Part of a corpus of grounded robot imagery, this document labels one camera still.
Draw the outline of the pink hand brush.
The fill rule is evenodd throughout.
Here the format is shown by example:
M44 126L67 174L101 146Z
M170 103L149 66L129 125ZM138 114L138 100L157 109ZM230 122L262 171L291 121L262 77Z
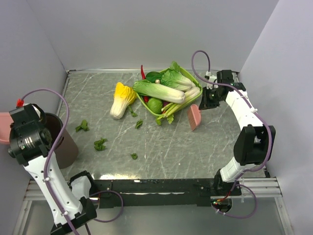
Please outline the pink hand brush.
M201 111L196 104L192 104L187 110L187 117L191 131L194 131L201 123Z

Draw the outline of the pink dustpan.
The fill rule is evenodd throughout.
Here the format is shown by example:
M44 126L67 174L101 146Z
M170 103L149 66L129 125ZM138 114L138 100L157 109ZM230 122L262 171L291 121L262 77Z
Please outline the pink dustpan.
M13 122L8 112L0 113L0 143L8 145L11 131L11 123Z

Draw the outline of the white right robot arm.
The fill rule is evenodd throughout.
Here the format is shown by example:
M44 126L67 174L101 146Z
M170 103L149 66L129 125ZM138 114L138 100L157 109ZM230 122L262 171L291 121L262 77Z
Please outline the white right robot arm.
M200 110L219 107L222 101L231 108L240 127L230 162L219 170L220 179L214 182L214 191L225 195L231 182L248 171L264 167L271 157L276 130L266 125L249 101L245 86L235 82L231 70L217 72L216 78L205 77L209 84L202 89Z

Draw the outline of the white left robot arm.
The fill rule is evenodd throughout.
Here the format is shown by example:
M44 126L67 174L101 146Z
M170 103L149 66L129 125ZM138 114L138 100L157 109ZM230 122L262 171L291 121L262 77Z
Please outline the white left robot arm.
M66 182L51 151L53 139L46 128L45 113L36 104L27 104L9 112L8 153L33 177L49 204L54 225L52 235L67 235L96 218L90 196L97 185L87 171Z

